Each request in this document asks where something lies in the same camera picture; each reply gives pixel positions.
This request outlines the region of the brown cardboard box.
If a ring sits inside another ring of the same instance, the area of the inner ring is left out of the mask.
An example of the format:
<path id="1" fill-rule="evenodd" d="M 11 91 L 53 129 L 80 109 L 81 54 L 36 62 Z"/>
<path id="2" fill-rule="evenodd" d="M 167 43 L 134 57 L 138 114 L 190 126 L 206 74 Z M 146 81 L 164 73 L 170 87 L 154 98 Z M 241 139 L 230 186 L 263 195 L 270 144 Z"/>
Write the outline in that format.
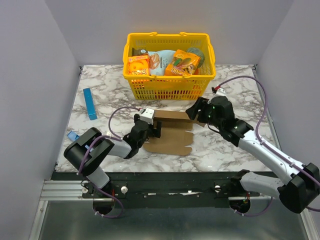
<path id="1" fill-rule="evenodd" d="M 150 153 L 187 156 L 194 142 L 194 124 L 205 127 L 204 123 L 189 119 L 182 111 L 156 110 L 153 122 L 161 123 L 161 136 L 151 137 L 143 148 Z"/>

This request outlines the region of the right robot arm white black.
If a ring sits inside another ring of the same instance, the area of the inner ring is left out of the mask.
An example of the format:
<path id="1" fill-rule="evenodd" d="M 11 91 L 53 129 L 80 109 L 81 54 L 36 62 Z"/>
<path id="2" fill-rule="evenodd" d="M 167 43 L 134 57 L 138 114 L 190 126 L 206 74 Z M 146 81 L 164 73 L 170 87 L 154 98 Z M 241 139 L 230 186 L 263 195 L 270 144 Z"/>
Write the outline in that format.
<path id="1" fill-rule="evenodd" d="M 288 210 L 299 214 L 320 194 L 319 168 L 313 163 L 305 165 L 263 140 L 250 124 L 235 117 L 227 97 L 199 97 L 186 114 L 191 120 L 216 127 L 223 139 L 253 155 L 276 175 L 243 170 L 230 183 L 234 195 L 261 193 L 279 199 Z"/>

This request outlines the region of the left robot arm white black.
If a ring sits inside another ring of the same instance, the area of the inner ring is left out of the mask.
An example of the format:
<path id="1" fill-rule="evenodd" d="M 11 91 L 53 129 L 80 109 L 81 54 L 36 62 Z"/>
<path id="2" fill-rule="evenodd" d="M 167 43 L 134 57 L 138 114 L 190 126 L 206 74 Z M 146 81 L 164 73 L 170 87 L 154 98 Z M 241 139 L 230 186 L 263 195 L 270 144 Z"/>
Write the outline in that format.
<path id="1" fill-rule="evenodd" d="M 147 118 L 135 115 L 134 126 L 122 139 L 102 135 L 95 127 L 90 128 L 72 142 L 63 156 L 78 170 L 78 174 L 88 179 L 93 191 L 101 198 L 111 191 L 111 179 L 100 167 L 107 156 L 123 159 L 134 157 L 150 138 L 160 138 L 162 122 L 150 122 Z"/>

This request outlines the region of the green round scrubber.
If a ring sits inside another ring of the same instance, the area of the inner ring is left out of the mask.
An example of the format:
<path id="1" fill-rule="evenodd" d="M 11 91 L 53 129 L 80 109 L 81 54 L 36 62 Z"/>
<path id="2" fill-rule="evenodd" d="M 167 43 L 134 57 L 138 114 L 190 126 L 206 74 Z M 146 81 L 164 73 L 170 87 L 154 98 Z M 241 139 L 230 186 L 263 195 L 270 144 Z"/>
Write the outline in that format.
<path id="1" fill-rule="evenodd" d="M 188 53 L 195 54 L 195 55 L 197 55 L 198 57 L 200 57 L 199 63 L 198 63 L 198 65 L 197 65 L 197 68 L 200 68 L 200 67 L 203 65 L 204 61 L 205 61 L 205 55 L 204 55 L 204 53 L 203 53 L 199 48 L 197 48 L 197 47 L 189 47 L 189 48 L 187 49 L 187 52 L 188 52 Z"/>

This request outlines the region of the dark brown packet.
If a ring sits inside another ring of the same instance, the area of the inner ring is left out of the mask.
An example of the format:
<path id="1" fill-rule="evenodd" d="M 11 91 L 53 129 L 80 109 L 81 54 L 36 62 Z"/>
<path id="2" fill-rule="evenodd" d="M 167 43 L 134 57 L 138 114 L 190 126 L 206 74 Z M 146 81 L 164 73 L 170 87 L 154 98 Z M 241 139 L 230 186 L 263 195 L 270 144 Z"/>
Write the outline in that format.
<path id="1" fill-rule="evenodd" d="M 132 48 L 131 54 L 132 54 L 132 56 L 144 56 L 144 55 L 148 55 L 148 51 L 145 49 Z"/>

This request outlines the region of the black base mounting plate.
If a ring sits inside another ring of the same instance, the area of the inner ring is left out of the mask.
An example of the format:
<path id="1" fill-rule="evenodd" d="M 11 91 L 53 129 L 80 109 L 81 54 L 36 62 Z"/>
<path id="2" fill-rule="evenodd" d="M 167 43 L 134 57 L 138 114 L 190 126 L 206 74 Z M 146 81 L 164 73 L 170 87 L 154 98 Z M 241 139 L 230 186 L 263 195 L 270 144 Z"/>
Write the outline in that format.
<path id="1" fill-rule="evenodd" d="M 260 197 L 236 187 L 236 172 L 110 172 L 106 192 L 125 209 L 233 208 L 248 212 Z"/>

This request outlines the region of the yellow plastic shopping basket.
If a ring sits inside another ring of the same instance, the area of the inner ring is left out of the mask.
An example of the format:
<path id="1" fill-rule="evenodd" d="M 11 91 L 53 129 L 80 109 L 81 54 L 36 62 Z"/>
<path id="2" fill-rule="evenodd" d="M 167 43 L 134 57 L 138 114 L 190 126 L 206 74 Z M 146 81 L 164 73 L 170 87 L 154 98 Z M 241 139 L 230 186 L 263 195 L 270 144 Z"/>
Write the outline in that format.
<path id="1" fill-rule="evenodd" d="M 206 33 L 130 33 L 122 60 L 137 100 L 195 100 L 216 76 Z"/>

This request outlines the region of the small blue box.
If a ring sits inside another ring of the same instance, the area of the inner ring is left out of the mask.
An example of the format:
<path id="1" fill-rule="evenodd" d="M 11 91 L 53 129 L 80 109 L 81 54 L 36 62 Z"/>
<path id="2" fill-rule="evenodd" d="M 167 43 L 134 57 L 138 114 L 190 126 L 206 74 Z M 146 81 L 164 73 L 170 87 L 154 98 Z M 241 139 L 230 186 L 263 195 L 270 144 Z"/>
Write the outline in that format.
<path id="1" fill-rule="evenodd" d="M 70 131 L 67 135 L 67 138 L 70 140 L 70 141 L 72 141 L 72 142 L 74 142 L 74 141 L 76 141 L 80 136 L 76 133 L 76 132 L 74 132 L 74 131 Z"/>

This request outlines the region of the light blue chips bag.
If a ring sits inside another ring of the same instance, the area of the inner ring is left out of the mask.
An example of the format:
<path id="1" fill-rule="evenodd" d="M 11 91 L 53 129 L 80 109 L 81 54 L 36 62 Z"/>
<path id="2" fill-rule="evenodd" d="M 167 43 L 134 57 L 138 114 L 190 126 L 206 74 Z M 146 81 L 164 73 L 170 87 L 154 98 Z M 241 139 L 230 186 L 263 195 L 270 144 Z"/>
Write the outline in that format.
<path id="1" fill-rule="evenodd" d="M 149 73 L 151 76 L 164 76 L 165 70 L 173 60 L 174 50 L 149 51 Z"/>

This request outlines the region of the orange gummy candy bag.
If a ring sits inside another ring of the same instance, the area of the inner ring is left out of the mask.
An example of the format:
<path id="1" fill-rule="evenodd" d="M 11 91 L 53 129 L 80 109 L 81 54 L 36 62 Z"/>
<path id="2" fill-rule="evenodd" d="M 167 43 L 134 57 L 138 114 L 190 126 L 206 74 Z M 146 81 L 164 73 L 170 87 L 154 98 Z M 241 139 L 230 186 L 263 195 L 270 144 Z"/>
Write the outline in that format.
<path id="1" fill-rule="evenodd" d="M 190 76 L 193 75 L 199 64 L 200 57 L 178 49 L 171 63 L 165 69 L 165 76 Z"/>

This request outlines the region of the long blue box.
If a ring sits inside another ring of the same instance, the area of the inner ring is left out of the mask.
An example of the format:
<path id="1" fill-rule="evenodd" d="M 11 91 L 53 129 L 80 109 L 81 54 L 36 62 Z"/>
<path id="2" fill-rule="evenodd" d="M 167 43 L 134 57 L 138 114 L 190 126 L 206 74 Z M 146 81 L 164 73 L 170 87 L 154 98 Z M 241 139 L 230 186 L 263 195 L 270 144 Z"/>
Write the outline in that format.
<path id="1" fill-rule="evenodd" d="M 91 121 L 97 119 L 97 114 L 95 110 L 94 100 L 90 88 L 83 89 L 83 96 L 85 100 L 87 115 Z"/>

